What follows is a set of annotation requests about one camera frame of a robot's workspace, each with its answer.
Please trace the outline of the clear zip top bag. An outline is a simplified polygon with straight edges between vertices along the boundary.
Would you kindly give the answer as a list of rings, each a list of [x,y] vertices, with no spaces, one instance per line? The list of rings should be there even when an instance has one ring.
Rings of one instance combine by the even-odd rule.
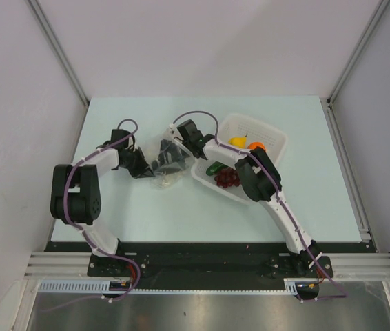
[[[191,170],[195,162],[175,128],[167,128],[164,133],[149,139],[144,153],[152,170],[152,182],[160,188],[174,185]]]

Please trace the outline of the green fake vegetable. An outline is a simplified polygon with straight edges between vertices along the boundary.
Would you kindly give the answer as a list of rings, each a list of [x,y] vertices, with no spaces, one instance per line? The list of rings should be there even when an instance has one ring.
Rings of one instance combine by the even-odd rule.
[[[221,162],[215,162],[211,164],[207,169],[206,169],[206,175],[207,176],[213,176],[220,172],[222,169],[226,168],[226,165],[224,165]]]

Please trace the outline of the dark purple fake grapes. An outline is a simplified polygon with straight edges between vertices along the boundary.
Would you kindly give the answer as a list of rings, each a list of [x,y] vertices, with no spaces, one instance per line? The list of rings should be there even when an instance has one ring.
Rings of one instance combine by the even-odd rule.
[[[240,178],[235,169],[224,168],[220,170],[214,177],[216,185],[220,188],[238,187],[241,185]]]

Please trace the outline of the yellow fake fruit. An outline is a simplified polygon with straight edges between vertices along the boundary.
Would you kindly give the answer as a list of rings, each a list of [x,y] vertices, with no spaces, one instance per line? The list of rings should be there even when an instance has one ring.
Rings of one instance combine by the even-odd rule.
[[[247,143],[247,136],[232,137],[229,144],[237,148],[245,148]]]

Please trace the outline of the orange fake fruit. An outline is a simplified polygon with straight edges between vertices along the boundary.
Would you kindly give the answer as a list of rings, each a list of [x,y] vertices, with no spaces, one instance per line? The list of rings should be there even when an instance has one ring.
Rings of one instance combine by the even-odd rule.
[[[250,143],[248,146],[247,146],[247,148],[249,149],[249,150],[255,150],[256,148],[261,148],[261,149],[263,149],[264,151],[266,151],[266,147],[265,147],[265,145],[263,144],[263,143],[261,143],[261,142],[252,142],[252,143]]]

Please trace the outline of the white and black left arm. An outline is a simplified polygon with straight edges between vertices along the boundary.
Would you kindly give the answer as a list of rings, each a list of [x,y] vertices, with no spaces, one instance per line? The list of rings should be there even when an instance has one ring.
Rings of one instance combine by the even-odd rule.
[[[52,217],[77,230],[92,254],[104,257],[103,268],[114,276],[125,271],[127,259],[118,252],[119,239],[99,219],[103,208],[99,179],[119,169],[126,169],[134,179],[153,176],[134,134],[120,128],[75,164],[56,165],[50,197]]]

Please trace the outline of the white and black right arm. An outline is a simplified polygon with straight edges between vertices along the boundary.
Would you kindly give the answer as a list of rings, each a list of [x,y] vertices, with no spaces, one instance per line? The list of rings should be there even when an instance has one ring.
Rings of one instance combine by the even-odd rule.
[[[214,134],[203,134],[192,120],[171,124],[152,158],[155,174],[180,172],[192,160],[219,161],[237,171],[243,192],[250,201],[261,204],[283,234],[287,249],[293,254],[292,268],[308,277],[319,268],[322,250],[297,221],[288,206],[276,166],[262,148],[234,147]]]

